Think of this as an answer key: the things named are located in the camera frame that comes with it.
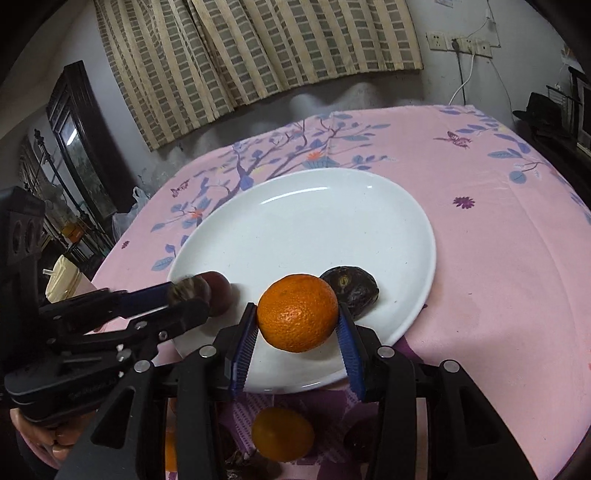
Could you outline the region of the person's left hand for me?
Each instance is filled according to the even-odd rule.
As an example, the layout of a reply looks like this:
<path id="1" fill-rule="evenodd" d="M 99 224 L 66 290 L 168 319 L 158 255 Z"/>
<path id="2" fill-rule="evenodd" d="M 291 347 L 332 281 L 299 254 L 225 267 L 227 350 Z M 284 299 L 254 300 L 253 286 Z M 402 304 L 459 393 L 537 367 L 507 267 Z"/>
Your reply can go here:
<path id="1" fill-rule="evenodd" d="M 10 410 L 11 421 L 25 443 L 43 461 L 59 469 L 93 420 L 94 412 L 65 420 L 55 428 L 30 423 L 18 408 Z"/>

